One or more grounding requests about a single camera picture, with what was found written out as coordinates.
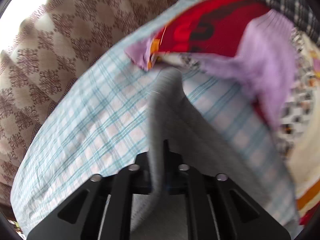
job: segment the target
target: orange stripe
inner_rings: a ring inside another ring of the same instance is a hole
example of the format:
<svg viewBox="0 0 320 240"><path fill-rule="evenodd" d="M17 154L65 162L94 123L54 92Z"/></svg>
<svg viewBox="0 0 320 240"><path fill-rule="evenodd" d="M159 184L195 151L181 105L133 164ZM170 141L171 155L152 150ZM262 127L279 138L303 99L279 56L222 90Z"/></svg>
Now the orange stripe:
<svg viewBox="0 0 320 240"><path fill-rule="evenodd" d="M320 180L316 182L301 198L297 200L298 209L301 210L310 200L320 192Z"/></svg>

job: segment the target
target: orange fabric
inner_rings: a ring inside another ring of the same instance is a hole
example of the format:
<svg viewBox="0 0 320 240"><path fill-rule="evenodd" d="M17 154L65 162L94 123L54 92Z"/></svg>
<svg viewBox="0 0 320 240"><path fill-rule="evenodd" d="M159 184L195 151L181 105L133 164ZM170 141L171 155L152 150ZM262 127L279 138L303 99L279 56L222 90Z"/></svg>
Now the orange fabric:
<svg viewBox="0 0 320 240"><path fill-rule="evenodd" d="M320 191L320 180L316 182L301 198L297 200L298 210L301 210Z"/></svg>
<svg viewBox="0 0 320 240"><path fill-rule="evenodd" d="M160 43L159 39L153 39L150 47L150 55L159 51L159 43Z"/></svg>

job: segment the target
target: light blue plaid cloth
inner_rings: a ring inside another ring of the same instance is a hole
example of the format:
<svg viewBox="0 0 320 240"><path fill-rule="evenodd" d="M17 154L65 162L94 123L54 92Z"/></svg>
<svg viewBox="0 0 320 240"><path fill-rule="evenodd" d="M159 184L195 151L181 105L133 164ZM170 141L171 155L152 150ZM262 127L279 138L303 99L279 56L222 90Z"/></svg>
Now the light blue plaid cloth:
<svg viewBox="0 0 320 240"><path fill-rule="evenodd" d="M179 0L124 38L91 67L46 120L15 177L11 203L28 233L92 174L108 176L147 151L146 95L157 77L131 64L124 48L198 0ZM294 187L265 125L237 83L198 71L183 74L185 94L232 145L270 194L266 210L281 224L298 219Z"/></svg>

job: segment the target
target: cloth fold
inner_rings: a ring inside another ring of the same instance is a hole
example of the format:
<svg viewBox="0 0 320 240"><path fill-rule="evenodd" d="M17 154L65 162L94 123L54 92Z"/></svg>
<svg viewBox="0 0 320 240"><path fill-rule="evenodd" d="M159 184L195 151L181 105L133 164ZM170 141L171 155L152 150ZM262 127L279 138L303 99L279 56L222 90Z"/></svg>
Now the cloth fold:
<svg viewBox="0 0 320 240"><path fill-rule="evenodd" d="M169 140L170 151L182 155L184 163L205 175L228 174L255 201L266 207L270 196L243 159L189 102L182 89L179 70L168 68L159 73L149 96L148 126L148 159L153 191L149 196L135 195L132 229L136 232L132 233L133 239L147 240L150 234L157 240L162 239L163 234L166 239L174 239L174 236L188 239L186 224L183 223L185 202L168 196L164 191L164 139ZM176 214L172 214L172 203L175 203L173 210ZM157 232L162 230L167 232L158 235Z"/></svg>
<svg viewBox="0 0 320 240"><path fill-rule="evenodd" d="M199 17L197 9L207 11ZM204 24L213 31L205 39L198 33ZM285 16L252 0L205 0L125 52L144 70L159 58L235 79L250 100L258 98L267 124L277 130L296 72L293 28Z"/></svg>

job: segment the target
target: pile of clothes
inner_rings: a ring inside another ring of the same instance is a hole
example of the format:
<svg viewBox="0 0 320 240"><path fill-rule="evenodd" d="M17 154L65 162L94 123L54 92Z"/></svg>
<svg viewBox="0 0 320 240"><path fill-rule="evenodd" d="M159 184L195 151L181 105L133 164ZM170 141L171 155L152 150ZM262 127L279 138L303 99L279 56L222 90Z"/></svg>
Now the pile of clothes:
<svg viewBox="0 0 320 240"><path fill-rule="evenodd" d="M305 224L320 201L319 22L304 0L282 1L203 0L125 52L145 71L165 62L239 82L291 172Z"/></svg>

